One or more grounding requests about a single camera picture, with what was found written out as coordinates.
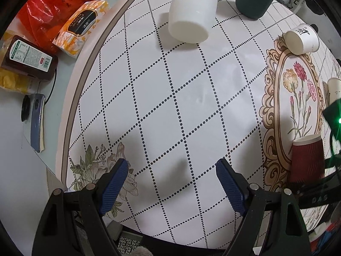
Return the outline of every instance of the ornate frame print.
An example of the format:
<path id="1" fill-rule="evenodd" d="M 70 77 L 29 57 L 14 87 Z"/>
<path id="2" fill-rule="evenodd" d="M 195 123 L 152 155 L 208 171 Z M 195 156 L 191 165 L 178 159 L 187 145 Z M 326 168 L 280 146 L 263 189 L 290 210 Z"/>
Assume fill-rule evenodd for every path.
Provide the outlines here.
<path id="1" fill-rule="evenodd" d="M 267 129 L 263 139 L 263 152 L 266 157 L 263 166 L 266 169 L 264 183 L 270 187 L 270 191 L 283 188 L 291 167 L 291 159 L 285 154 L 281 140 L 279 89 L 286 59 L 292 55 L 296 56 L 286 47 L 283 36 L 279 36 L 279 39 L 274 41 L 274 47 L 274 49 L 266 51 L 267 73 L 265 75 L 265 94 L 259 110 L 259 114 L 263 119 L 263 125 Z M 324 106 L 324 98 L 319 87 L 318 75 L 310 54 L 302 54 L 296 57 L 300 58 L 308 67 L 317 90 L 317 122 L 313 133 L 318 134 L 321 132 L 323 122 L 322 110 Z"/>

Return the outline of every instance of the flower print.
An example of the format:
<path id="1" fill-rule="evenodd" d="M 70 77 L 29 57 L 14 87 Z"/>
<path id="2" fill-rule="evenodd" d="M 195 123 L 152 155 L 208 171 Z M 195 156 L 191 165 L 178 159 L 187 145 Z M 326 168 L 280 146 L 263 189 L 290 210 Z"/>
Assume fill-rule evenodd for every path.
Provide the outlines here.
<path id="1" fill-rule="evenodd" d="M 291 114 L 293 115 L 293 118 L 295 118 L 295 112 L 294 112 L 294 98 L 290 96 L 290 106 L 291 106 Z"/>
<path id="2" fill-rule="evenodd" d="M 298 87 L 297 75 L 294 70 L 287 69 L 286 72 L 283 73 L 283 85 L 289 92 L 295 91 Z"/>
<path id="3" fill-rule="evenodd" d="M 307 116 L 306 116 L 306 124 L 308 124 L 308 120 L 309 120 L 310 114 L 311 114 L 311 106 L 309 106 L 309 108 L 308 108 L 308 113 L 307 113 Z"/>
<path id="4" fill-rule="evenodd" d="M 301 108 L 301 97 L 302 97 L 302 92 L 299 91 L 298 93 L 298 107 Z"/>
<path id="5" fill-rule="evenodd" d="M 119 158 L 123 159 L 126 158 L 126 156 L 124 155 L 124 145 L 121 142 L 117 145 L 116 154 L 111 154 L 111 156 L 107 158 L 107 165 L 110 168 L 110 170 L 112 169 L 112 167 L 115 165 Z M 135 182 L 135 175 L 133 175 L 134 169 L 130 168 L 129 162 L 128 169 L 129 169 L 128 176 L 124 181 L 123 186 L 119 193 L 120 198 L 123 199 L 124 201 L 128 201 L 127 192 L 129 192 L 133 196 L 139 195 L 139 192 L 137 190 L 137 182 Z"/>
<path id="6" fill-rule="evenodd" d="M 294 63 L 294 69 L 297 73 L 297 76 L 304 82 L 306 80 L 306 72 L 302 65 L 300 65 L 297 61 Z"/>
<path id="7" fill-rule="evenodd" d="M 316 101 L 317 98 L 317 93 L 316 93 L 316 88 L 314 86 L 314 83 L 311 80 L 307 80 L 308 83 L 308 89 L 309 89 L 309 93 L 311 95 L 311 98 L 313 99 L 313 101 Z"/>
<path id="8" fill-rule="evenodd" d="M 106 149 L 103 144 L 100 148 L 96 147 L 95 153 L 93 152 L 91 145 L 89 145 L 85 153 L 85 160 L 80 157 L 79 164 L 75 165 L 70 158 L 70 169 L 73 171 L 74 176 L 77 176 L 75 181 L 71 184 L 71 187 L 73 186 L 75 191 L 82 190 L 89 183 L 96 184 L 103 174 L 109 172 L 113 168 L 118 159 L 126 159 L 124 155 L 124 145 L 121 142 L 117 145 L 116 154 L 111 154 L 106 158 L 105 151 Z M 135 175 L 133 174 L 134 169 L 131 168 L 129 162 L 128 169 L 127 178 L 119 192 L 119 197 L 124 201 L 128 201 L 127 193 L 134 196 L 139 195 L 137 182 L 135 182 Z M 116 200 L 111 209 L 113 217 L 116 217 L 118 212 L 124 212 L 119 208 L 120 206 L 122 206 L 122 202 Z"/>

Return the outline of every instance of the white paper cup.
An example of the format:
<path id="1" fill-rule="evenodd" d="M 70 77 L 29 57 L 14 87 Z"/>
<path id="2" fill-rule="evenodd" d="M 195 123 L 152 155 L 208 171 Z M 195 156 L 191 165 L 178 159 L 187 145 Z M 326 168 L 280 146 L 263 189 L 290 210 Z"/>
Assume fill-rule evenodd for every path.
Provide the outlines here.
<path id="1" fill-rule="evenodd" d="M 214 25 L 218 0 L 172 0 L 168 30 L 172 37 L 187 43 L 200 43 Z"/>
<path id="2" fill-rule="evenodd" d="M 329 105 L 335 100 L 341 98 L 341 80 L 339 78 L 330 78 L 328 80 Z"/>
<path id="3" fill-rule="evenodd" d="M 286 32 L 284 40 L 290 52 L 295 55 L 316 52 L 319 48 L 318 34 L 307 24 L 299 24 Z"/>

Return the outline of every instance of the table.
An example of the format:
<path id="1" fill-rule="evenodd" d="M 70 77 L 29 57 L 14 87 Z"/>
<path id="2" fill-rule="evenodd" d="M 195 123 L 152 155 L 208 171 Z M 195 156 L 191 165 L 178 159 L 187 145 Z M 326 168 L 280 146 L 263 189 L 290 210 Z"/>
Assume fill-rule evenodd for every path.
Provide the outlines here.
<path id="1" fill-rule="evenodd" d="M 302 21 L 277 2 L 253 21 L 235 0 L 219 0 L 210 37 L 193 45 L 169 35 L 170 1 L 120 0 L 94 45 L 103 44 L 98 54 L 81 52 L 65 95 L 56 173 L 80 189 L 124 157 L 129 176 L 108 217 L 166 241 L 224 249 L 241 218 L 214 163 L 225 157 L 250 183 L 275 191 L 295 137 L 321 133 L 328 157 L 325 82 L 340 68 L 323 42 L 311 54 L 287 50 L 283 32 Z"/>

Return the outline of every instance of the sticker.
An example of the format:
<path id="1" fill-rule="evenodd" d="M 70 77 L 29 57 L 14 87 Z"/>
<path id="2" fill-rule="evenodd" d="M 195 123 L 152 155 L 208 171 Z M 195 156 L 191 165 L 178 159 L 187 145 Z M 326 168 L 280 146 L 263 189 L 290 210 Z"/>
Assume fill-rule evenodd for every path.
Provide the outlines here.
<path id="1" fill-rule="evenodd" d="M 10 59 L 47 72 L 52 57 L 21 40 L 17 40 L 12 44 Z"/>
<path id="2" fill-rule="evenodd" d="M 93 9 L 85 9 L 79 13 L 68 26 L 67 32 L 75 35 L 84 35 L 96 22 L 97 12 Z"/>
<path id="3" fill-rule="evenodd" d="M 298 32 L 300 35 L 308 33 L 308 35 L 310 35 L 310 33 L 307 30 L 307 27 L 304 27 L 304 29 L 302 28 L 298 28 L 297 30 L 295 30 L 296 32 Z"/>

